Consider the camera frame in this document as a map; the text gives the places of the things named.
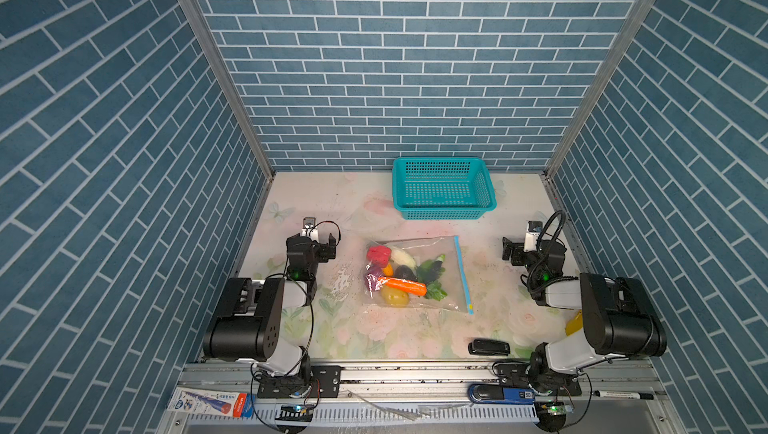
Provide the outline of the purple onion toy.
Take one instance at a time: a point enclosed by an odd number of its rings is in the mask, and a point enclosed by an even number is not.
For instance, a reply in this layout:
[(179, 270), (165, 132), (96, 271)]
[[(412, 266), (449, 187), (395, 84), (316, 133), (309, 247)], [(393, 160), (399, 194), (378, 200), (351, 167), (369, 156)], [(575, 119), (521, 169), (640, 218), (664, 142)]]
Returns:
[(366, 289), (369, 292), (376, 292), (383, 286), (383, 280), (386, 278), (382, 268), (379, 265), (371, 264), (366, 268), (364, 281)]

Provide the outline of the yellow potato toy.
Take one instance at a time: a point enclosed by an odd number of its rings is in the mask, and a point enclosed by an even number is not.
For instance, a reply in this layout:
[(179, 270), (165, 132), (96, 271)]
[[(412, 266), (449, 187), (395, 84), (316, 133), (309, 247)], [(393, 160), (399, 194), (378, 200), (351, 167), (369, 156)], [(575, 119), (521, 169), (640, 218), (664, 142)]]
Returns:
[(409, 304), (409, 294), (397, 288), (383, 286), (379, 291), (384, 302), (391, 307), (406, 307)]

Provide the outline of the clear zip top bag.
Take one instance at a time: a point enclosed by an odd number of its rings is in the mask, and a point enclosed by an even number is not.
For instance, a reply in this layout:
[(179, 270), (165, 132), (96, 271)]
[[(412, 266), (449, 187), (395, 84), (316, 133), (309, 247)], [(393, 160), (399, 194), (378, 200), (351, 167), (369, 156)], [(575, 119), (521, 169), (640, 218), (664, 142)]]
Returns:
[(364, 303), (474, 312), (458, 237), (371, 241), (364, 254)]

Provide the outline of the orange carrot toy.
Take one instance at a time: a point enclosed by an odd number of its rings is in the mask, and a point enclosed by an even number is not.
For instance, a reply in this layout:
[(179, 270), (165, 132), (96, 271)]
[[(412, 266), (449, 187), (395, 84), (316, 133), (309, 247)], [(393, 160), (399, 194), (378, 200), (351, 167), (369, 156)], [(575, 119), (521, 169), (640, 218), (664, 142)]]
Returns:
[(415, 296), (425, 296), (427, 294), (427, 286), (425, 284), (407, 279), (383, 277), (379, 279), (378, 284), (381, 287), (394, 288)]

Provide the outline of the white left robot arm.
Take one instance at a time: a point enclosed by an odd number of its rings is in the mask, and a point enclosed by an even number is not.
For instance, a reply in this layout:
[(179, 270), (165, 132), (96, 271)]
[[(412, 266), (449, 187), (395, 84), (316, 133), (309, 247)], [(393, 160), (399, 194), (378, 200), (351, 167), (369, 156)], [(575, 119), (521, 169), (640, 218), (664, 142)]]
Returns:
[(206, 359), (251, 362), (278, 386), (310, 384), (308, 348), (280, 337), (282, 312), (311, 308), (318, 267), (336, 258), (340, 235), (323, 243), (308, 229), (286, 239), (286, 265), (261, 281), (230, 278), (203, 336)]

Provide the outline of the dark eggplant toy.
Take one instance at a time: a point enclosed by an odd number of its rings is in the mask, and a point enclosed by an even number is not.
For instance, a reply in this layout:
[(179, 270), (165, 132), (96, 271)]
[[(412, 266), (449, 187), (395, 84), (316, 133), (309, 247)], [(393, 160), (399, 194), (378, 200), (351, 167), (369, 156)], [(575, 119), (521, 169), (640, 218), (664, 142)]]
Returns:
[(418, 281), (426, 285), (437, 281), (444, 272), (444, 261), (445, 255), (441, 254), (434, 259), (429, 259), (420, 264), (416, 270)]

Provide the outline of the teal plastic basket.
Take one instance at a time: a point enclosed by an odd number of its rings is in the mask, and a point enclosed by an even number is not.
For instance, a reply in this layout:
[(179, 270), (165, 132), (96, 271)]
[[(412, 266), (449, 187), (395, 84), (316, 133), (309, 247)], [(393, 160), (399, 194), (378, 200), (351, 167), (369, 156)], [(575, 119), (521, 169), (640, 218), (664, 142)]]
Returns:
[(478, 158), (399, 158), (392, 197), (406, 220), (475, 220), (497, 207), (490, 172)]

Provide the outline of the black avocado toy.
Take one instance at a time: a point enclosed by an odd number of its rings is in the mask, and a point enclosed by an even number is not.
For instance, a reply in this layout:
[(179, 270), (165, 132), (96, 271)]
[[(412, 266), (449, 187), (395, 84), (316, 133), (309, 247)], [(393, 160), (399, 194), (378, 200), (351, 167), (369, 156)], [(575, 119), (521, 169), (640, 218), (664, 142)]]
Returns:
[(418, 277), (415, 272), (407, 265), (400, 265), (394, 271), (394, 276), (399, 279), (404, 279), (412, 282), (418, 282)]

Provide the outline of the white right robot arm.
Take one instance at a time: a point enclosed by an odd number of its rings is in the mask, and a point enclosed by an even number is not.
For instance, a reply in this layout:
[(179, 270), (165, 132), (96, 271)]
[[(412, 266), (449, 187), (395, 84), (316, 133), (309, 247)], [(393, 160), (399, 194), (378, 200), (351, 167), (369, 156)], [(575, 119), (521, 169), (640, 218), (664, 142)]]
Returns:
[(564, 338), (539, 344), (530, 356), (526, 380), (547, 394), (574, 393), (586, 369), (617, 360), (660, 357), (667, 334), (643, 284), (599, 274), (566, 275), (557, 258), (567, 252), (554, 240), (532, 244), (502, 239), (502, 259), (523, 267), (522, 283), (539, 306), (571, 310), (581, 325)]

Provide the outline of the green leafy vegetable toy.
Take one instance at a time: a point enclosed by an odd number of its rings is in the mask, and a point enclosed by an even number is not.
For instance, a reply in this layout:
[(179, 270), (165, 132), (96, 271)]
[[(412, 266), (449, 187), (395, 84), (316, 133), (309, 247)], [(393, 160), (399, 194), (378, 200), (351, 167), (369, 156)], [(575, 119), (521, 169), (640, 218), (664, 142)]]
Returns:
[(433, 281), (427, 285), (426, 299), (441, 301), (447, 297), (440, 281)]

